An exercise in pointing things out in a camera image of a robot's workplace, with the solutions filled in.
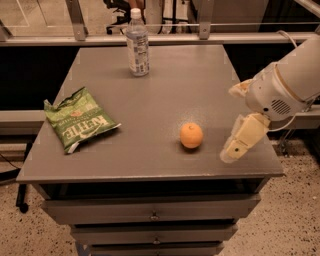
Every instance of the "chip bag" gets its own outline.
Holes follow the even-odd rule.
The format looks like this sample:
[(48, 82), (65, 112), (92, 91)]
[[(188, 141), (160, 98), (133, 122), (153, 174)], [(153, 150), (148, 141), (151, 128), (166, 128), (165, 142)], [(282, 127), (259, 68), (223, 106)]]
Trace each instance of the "chip bag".
[(81, 142), (121, 125), (98, 106), (85, 87), (57, 105), (45, 100), (44, 112), (67, 154), (73, 153)]

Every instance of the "bottle label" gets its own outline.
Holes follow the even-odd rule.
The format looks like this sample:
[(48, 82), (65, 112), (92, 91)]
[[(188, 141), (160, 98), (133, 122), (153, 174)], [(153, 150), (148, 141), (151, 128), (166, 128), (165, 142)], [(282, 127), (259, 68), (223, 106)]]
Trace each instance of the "bottle label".
[(133, 72), (147, 73), (149, 71), (148, 37), (137, 36), (135, 40), (127, 38), (129, 49), (129, 66)]

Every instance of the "bottle cap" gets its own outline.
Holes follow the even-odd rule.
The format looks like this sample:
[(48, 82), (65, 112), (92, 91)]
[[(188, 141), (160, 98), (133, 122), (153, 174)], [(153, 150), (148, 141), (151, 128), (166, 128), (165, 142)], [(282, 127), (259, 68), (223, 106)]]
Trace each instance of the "bottle cap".
[(139, 8), (132, 8), (131, 9), (131, 18), (132, 19), (139, 19), (141, 18), (141, 11)]

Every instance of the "black cable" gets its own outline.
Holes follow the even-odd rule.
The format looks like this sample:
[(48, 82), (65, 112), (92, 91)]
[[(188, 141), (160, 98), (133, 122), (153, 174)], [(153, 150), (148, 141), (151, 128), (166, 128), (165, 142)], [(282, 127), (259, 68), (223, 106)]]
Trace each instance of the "black cable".
[(14, 165), (13, 163), (11, 163), (11, 161), (8, 160), (8, 159), (7, 159), (4, 155), (2, 155), (1, 153), (0, 153), (0, 156), (1, 156), (5, 161), (7, 161), (12, 167), (17, 168), (17, 169), (20, 169), (18, 166), (16, 166), (16, 165)]

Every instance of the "drawer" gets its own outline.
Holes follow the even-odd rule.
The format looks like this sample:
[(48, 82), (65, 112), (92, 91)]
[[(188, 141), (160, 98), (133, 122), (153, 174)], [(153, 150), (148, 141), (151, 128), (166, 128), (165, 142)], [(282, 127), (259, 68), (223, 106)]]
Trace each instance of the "drawer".
[(168, 244), (229, 240), (237, 231), (235, 224), (211, 221), (136, 223), (73, 228), (71, 235), (80, 244)]
[(254, 195), (212, 195), (130, 200), (45, 201), (42, 208), (59, 224), (126, 223), (247, 217), (260, 201)]
[(219, 254), (223, 248), (223, 243), (89, 246), (92, 256), (212, 256)]

